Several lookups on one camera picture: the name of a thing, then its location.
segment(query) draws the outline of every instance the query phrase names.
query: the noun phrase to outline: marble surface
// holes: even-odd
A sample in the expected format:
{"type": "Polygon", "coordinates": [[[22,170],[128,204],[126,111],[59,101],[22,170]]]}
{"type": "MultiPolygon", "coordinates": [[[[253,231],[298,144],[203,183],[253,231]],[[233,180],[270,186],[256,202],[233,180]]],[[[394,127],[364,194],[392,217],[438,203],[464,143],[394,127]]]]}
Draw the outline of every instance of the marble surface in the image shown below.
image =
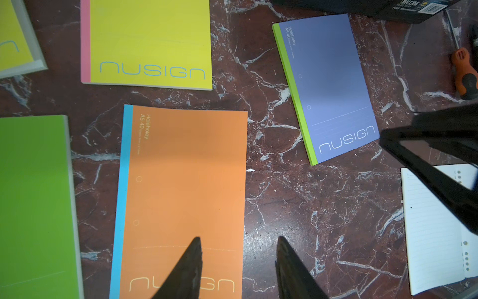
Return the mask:
{"type": "MultiPolygon", "coordinates": [[[[69,117],[87,299],[107,298],[124,104],[249,112],[244,298],[276,298],[275,246],[284,235],[332,298],[410,298],[401,165],[372,142],[310,167],[271,25],[323,15],[264,0],[211,0],[213,91],[80,83],[78,0],[26,0],[49,70],[0,80],[0,116],[69,117]]],[[[478,3],[451,10],[469,48],[478,3]]],[[[450,30],[439,13],[409,25],[351,15],[380,129],[456,99],[450,30]]],[[[432,164],[453,159],[419,144],[432,164]]],[[[441,288],[448,295],[470,284],[441,288]]],[[[425,292],[417,298],[437,298],[425,292]]]]}

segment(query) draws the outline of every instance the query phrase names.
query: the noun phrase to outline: blue notebook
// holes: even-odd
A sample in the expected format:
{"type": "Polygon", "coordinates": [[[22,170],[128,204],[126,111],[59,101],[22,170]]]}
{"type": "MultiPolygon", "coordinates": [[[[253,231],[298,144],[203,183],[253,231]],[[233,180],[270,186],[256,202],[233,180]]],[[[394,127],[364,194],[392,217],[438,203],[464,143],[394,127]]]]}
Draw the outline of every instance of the blue notebook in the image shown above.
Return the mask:
{"type": "Polygon", "coordinates": [[[346,14],[272,26],[311,165],[380,137],[346,14]]]}

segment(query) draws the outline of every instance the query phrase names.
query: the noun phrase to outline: notebook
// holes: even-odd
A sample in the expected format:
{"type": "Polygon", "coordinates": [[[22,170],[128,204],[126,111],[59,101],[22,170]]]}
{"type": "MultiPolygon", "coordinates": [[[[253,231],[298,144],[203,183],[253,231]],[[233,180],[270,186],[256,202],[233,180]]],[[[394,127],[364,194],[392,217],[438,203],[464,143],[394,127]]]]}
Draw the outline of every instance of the notebook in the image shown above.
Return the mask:
{"type": "Polygon", "coordinates": [[[23,0],[0,0],[0,79],[47,69],[23,0]]]}
{"type": "Polygon", "coordinates": [[[199,297],[241,299],[246,111],[125,105],[110,299],[149,299],[194,237],[199,297]]]}
{"type": "Polygon", "coordinates": [[[81,82],[212,90],[209,0],[81,0],[81,82]]]}
{"type": "Polygon", "coordinates": [[[0,118],[0,298],[83,299],[68,119],[0,118]]]}
{"type": "MultiPolygon", "coordinates": [[[[473,188],[475,167],[459,164],[436,168],[473,188]]],[[[407,168],[402,168],[402,191],[411,294],[478,276],[478,236],[407,168]]]]}
{"type": "Polygon", "coordinates": [[[272,25],[311,165],[379,138],[346,14],[272,25]]]}

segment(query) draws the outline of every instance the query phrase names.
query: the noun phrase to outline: notebook cover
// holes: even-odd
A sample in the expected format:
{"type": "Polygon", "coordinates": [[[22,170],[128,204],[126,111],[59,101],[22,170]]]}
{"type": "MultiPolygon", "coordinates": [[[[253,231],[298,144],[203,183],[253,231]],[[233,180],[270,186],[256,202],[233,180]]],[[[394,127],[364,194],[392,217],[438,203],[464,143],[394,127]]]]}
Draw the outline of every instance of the notebook cover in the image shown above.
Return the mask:
{"type": "Polygon", "coordinates": [[[33,61],[11,0],[0,0],[0,72],[33,61]]]}
{"type": "Polygon", "coordinates": [[[311,165],[380,137],[346,14],[272,26],[311,165]]]}
{"type": "Polygon", "coordinates": [[[0,118],[0,298],[83,298],[67,117],[0,118]]]}
{"type": "Polygon", "coordinates": [[[208,0],[81,0],[81,81],[212,90],[208,0]]]}
{"type": "Polygon", "coordinates": [[[247,120],[125,105],[110,299],[151,298],[196,236],[200,298],[241,298],[247,120]]]}

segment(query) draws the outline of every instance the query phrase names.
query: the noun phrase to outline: orange notebook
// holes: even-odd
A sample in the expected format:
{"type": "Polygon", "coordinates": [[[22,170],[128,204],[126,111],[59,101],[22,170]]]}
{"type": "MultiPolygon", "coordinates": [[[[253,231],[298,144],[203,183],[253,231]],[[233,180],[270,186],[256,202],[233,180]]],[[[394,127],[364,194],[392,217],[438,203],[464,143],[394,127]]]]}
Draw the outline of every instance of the orange notebook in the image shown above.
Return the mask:
{"type": "Polygon", "coordinates": [[[125,105],[110,299],[149,299],[201,237],[201,299],[242,297],[246,111],[125,105]]]}

